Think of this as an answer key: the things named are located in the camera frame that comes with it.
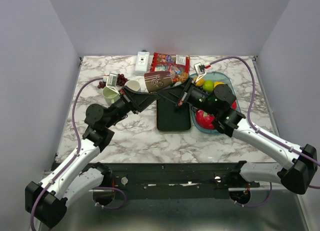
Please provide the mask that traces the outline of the light green large mug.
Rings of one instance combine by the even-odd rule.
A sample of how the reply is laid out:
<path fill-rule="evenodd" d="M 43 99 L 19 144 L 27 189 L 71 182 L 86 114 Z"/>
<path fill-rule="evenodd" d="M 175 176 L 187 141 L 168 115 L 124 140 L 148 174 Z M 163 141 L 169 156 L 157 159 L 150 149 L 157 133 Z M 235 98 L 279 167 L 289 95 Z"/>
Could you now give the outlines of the light green large mug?
<path fill-rule="evenodd" d="M 111 106 L 112 104 L 114 104 L 117 100 L 120 99 L 120 94 L 119 92 L 113 88 L 113 87 L 108 87 L 106 86 L 103 90 L 102 90 L 102 95 L 105 99 L 105 102 Z"/>

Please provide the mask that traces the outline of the brown striped mug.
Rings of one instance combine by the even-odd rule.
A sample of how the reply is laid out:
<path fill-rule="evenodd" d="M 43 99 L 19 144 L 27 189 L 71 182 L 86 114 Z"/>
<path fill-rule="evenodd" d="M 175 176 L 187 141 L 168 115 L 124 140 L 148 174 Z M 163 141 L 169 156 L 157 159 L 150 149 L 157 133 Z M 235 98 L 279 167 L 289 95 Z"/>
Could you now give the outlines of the brown striped mug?
<path fill-rule="evenodd" d="M 144 83 L 149 93 L 157 92 L 173 84 L 169 71 L 154 71 L 144 74 Z"/>

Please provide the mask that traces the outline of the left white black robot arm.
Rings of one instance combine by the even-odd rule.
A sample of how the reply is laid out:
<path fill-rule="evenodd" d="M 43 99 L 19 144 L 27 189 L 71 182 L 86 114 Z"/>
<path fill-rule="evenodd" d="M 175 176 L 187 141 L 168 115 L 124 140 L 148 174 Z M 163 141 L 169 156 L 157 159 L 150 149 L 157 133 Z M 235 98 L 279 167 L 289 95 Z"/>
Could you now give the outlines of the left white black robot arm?
<path fill-rule="evenodd" d="M 126 118 L 129 112 L 141 113 L 159 99 L 155 93 L 137 92 L 128 87 L 120 89 L 120 98 L 104 107 L 91 104 L 85 112 L 88 125 L 83 136 L 77 137 L 77 146 L 69 156 L 40 182 L 30 182 L 25 188 L 25 209 L 30 213 L 30 227 L 35 229 L 38 219 L 50 229 L 65 216 L 69 206 L 83 194 L 97 187 L 110 185 L 111 176 L 101 164 L 81 171 L 110 143 L 114 132 L 111 126 Z"/>

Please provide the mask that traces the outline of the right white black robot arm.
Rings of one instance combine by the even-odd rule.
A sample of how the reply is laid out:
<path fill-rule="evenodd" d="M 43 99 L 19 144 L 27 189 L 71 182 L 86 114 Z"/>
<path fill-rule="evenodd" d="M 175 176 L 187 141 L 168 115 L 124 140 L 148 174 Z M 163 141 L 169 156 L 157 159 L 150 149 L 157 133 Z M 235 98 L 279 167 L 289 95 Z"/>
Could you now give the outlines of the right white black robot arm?
<path fill-rule="evenodd" d="M 210 94 L 199 90 L 189 78 L 184 83 L 161 89 L 161 97 L 181 106 L 188 103 L 214 116 L 214 128 L 221 134 L 241 140 L 274 159 L 280 169 L 275 174 L 249 170 L 247 165 L 230 174 L 230 182 L 241 187 L 247 181 L 280 183 L 289 191 L 306 193 L 317 169 L 317 150 L 310 144 L 301 147 L 252 123 L 249 117 L 232 108 L 236 96 L 227 84 L 219 84 Z"/>

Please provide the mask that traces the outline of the light blue hexagonal mug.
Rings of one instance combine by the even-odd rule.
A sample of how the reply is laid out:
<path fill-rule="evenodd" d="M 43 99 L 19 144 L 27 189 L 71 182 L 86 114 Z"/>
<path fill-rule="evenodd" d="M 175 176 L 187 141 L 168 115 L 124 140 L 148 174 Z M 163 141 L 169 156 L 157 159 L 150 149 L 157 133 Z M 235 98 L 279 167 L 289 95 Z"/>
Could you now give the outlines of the light blue hexagonal mug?
<path fill-rule="evenodd" d="M 124 86 L 135 92 L 139 92 L 141 90 L 140 83 L 136 80 L 128 80 Z"/>

